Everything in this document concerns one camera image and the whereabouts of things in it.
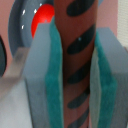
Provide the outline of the gripper grey teal right finger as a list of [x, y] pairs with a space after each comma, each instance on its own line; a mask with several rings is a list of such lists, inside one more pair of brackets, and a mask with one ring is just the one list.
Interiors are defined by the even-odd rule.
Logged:
[[128, 126], [128, 53], [109, 28], [98, 28], [90, 73], [92, 128]]

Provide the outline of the gripper grey teal left finger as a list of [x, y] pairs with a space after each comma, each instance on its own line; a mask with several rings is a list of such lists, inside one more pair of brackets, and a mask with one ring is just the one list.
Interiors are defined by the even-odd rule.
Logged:
[[23, 71], [33, 128], [64, 128], [62, 75], [62, 46], [55, 22], [40, 24]]

